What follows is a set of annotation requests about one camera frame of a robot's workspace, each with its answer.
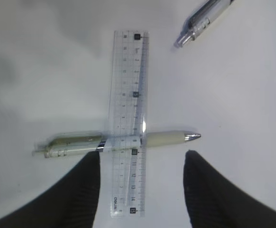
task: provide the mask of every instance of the pen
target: pen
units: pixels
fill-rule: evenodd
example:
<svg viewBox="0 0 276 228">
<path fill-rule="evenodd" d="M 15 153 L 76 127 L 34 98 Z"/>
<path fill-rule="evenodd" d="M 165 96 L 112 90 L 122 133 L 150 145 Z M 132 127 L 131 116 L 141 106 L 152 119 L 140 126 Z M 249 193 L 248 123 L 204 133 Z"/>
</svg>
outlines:
<svg viewBox="0 0 276 228">
<path fill-rule="evenodd" d="M 157 147 L 173 144 L 186 143 L 200 138 L 201 135 L 193 132 L 185 131 L 170 131 L 160 133 L 147 133 L 146 147 Z M 122 146 L 126 145 L 127 148 L 138 148 L 141 146 L 141 138 L 139 136 L 127 136 L 126 141 L 123 143 L 117 143 L 114 146 L 115 150 L 122 150 Z M 36 152 L 43 153 L 45 158 L 52 157 L 64 157 L 71 155 L 86 154 L 91 151 L 102 152 L 106 147 L 111 147 L 111 139 L 101 135 L 100 133 L 85 136 L 60 136 L 51 140 L 45 147 Z"/>
<path fill-rule="evenodd" d="M 177 41 L 179 47 L 194 41 L 206 28 L 215 21 L 234 0 L 209 0 L 188 20 L 188 28 Z"/>
</svg>

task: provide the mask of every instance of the white surface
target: white surface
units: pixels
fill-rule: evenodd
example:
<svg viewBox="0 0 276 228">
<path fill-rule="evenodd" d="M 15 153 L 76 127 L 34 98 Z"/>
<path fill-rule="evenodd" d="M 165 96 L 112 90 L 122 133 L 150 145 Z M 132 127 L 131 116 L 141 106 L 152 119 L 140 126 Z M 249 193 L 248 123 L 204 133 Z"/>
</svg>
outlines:
<svg viewBox="0 0 276 228">
<path fill-rule="evenodd" d="M 148 130 L 192 128 L 203 138 L 148 151 L 145 218 L 111 219 L 102 186 L 94 227 L 189 227 L 188 149 L 276 209 L 276 0 L 237 0 L 197 41 L 174 50 L 201 3 L 0 0 L 0 218 L 81 159 L 32 158 L 34 143 L 105 129 L 117 29 L 150 32 Z"/>
</svg>

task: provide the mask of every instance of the black square marking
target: black square marking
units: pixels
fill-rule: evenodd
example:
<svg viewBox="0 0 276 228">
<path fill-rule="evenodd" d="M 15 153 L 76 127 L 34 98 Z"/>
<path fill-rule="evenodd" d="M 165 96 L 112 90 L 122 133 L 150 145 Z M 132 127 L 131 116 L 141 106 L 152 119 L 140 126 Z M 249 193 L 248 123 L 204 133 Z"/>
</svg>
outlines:
<svg viewBox="0 0 276 228">
<path fill-rule="evenodd" d="M 140 34 L 135 34 L 134 35 L 134 40 L 140 40 L 141 39 L 141 35 Z"/>
<path fill-rule="evenodd" d="M 132 149 L 132 155 L 138 155 L 138 149 Z"/>
<path fill-rule="evenodd" d="M 129 213 L 130 214 L 136 214 L 136 208 L 130 208 Z"/>
<path fill-rule="evenodd" d="M 139 92 L 133 92 L 133 97 L 138 98 L 139 97 Z"/>
</svg>

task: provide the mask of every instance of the transparent ruler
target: transparent ruler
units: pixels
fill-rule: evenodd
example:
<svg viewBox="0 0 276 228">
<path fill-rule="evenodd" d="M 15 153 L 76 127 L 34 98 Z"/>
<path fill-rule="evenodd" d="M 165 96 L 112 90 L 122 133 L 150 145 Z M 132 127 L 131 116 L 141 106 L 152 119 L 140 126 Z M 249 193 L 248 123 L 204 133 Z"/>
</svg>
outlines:
<svg viewBox="0 0 276 228">
<path fill-rule="evenodd" d="M 116 31 L 110 98 L 111 216 L 144 216 L 149 35 Z"/>
</svg>

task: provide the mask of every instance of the metal pen tip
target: metal pen tip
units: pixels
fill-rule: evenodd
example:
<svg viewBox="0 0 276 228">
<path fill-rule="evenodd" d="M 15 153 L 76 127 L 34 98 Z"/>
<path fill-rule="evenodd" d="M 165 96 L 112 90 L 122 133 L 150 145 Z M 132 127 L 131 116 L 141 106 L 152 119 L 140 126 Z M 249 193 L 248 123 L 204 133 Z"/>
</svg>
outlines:
<svg viewBox="0 0 276 228">
<path fill-rule="evenodd" d="M 185 132 L 185 142 L 199 139 L 200 137 L 201 137 L 201 134 L 194 133 L 194 132 Z"/>
<path fill-rule="evenodd" d="M 186 34 L 181 36 L 179 40 L 177 41 L 177 44 L 179 47 L 183 47 L 187 42 L 193 40 L 193 33 L 191 31 L 188 31 Z"/>
</svg>

